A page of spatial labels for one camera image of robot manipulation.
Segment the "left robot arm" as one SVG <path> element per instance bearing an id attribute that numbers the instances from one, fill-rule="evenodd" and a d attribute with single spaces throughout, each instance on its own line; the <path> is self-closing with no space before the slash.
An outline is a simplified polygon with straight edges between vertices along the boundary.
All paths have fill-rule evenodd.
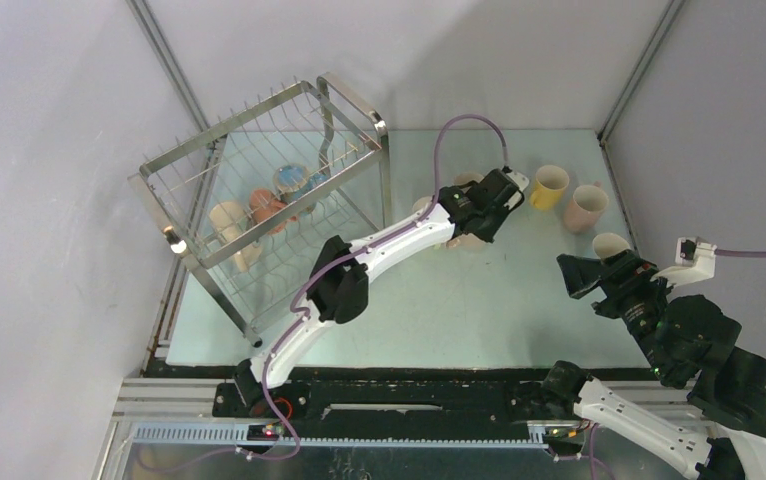
<path id="1" fill-rule="evenodd" d="M 288 380 L 326 329 L 366 310 L 370 287 L 380 275 L 425 249 L 463 236 L 493 242 L 524 203 L 529 183 L 509 167 L 493 169 L 478 181 L 440 188 L 422 209 L 384 230 L 352 241 L 328 239 L 309 280 L 290 303 L 293 323 L 269 347 L 237 366 L 237 404 L 251 416 L 270 412 L 274 388 Z"/>

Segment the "yellow mug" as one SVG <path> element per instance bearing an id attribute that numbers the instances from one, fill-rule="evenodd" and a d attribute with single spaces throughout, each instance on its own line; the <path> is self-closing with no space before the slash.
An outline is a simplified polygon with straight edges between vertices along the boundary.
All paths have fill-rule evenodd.
<path id="1" fill-rule="evenodd" d="M 570 183 L 568 172 L 556 165 L 540 167 L 533 180 L 534 188 L 529 197 L 529 203 L 540 211 L 553 209 L 562 199 Z"/>

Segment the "cream decorated mug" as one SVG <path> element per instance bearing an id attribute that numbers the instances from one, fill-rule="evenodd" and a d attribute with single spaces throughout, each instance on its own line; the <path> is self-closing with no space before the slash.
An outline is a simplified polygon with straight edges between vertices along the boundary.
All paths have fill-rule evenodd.
<path id="1" fill-rule="evenodd" d="M 244 207 L 236 201 L 218 203 L 208 214 L 210 224 L 222 245 L 240 237 L 248 226 L 248 216 Z M 248 272 L 259 260 L 263 248 L 259 242 L 253 242 L 235 252 L 232 260 L 241 272 Z"/>

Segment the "orange-red cup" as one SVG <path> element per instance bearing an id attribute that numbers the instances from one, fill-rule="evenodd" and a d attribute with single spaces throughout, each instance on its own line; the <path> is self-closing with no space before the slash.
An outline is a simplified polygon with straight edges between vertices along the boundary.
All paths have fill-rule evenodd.
<path id="1" fill-rule="evenodd" d="M 283 210 L 287 204 L 278 198 L 271 190 L 257 188 L 249 196 L 251 218 L 261 224 L 273 215 Z"/>

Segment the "pink faceted mug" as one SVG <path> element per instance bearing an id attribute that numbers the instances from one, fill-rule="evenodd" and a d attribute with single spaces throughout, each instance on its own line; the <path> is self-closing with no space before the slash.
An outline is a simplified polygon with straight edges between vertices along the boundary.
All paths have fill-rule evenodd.
<path id="1" fill-rule="evenodd" d="M 599 182 L 578 186 L 563 214 L 563 225 L 572 234 L 592 229 L 608 209 L 610 199 Z"/>

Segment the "large pink mug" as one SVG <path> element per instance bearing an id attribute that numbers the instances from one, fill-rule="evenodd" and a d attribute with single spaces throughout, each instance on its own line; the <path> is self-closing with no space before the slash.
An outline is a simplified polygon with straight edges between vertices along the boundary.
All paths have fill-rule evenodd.
<path id="1" fill-rule="evenodd" d="M 467 252 L 479 252 L 487 246 L 487 243 L 474 234 L 456 236 L 445 243 L 448 250 L 459 249 Z"/>

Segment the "light blue mug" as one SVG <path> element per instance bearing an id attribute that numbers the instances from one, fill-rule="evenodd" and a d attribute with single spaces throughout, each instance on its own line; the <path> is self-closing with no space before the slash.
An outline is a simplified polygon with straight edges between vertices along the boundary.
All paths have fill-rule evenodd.
<path id="1" fill-rule="evenodd" d="M 591 245 L 594 254 L 600 261 L 606 261 L 611 257 L 632 249 L 630 243 L 624 237 L 612 232 L 596 235 Z"/>

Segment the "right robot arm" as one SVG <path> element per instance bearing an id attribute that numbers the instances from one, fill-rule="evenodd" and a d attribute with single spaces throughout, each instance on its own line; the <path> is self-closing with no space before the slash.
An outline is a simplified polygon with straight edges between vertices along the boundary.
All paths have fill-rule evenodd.
<path id="1" fill-rule="evenodd" d="M 567 361 L 543 381 L 544 411 L 612 430 L 687 479 L 766 479 L 766 359 L 737 346 L 740 324 L 715 303 L 672 296 L 677 286 L 712 278 L 716 255 L 713 245 L 685 240 L 666 269 L 630 250 L 604 259 L 562 254 L 557 262 L 568 295 L 602 290 L 594 312 L 624 323 L 657 381 L 685 390 L 718 437 L 665 420 Z"/>

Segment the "black mug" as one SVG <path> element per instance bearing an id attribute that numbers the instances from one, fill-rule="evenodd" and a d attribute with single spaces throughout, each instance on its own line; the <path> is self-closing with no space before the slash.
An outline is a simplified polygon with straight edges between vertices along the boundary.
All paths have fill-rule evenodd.
<path id="1" fill-rule="evenodd" d="M 467 191 L 471 187 L 478 185 L 484 176 L 477 172 L 465 172 L 457 175 L 454 178 L 454 185 L 463 191 Z"/>

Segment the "yellow-green mug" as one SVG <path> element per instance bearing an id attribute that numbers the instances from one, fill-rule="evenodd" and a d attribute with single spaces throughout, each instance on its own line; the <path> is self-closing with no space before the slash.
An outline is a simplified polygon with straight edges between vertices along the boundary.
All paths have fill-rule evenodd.
<path id="1" fill-rule="evenodd" d="M 431 196 L 421 197 L 413 204 L 412 212 L 417 215 L 422 215 L 427 210 L 428 206 L 431 204 L 432 204 Z"/>

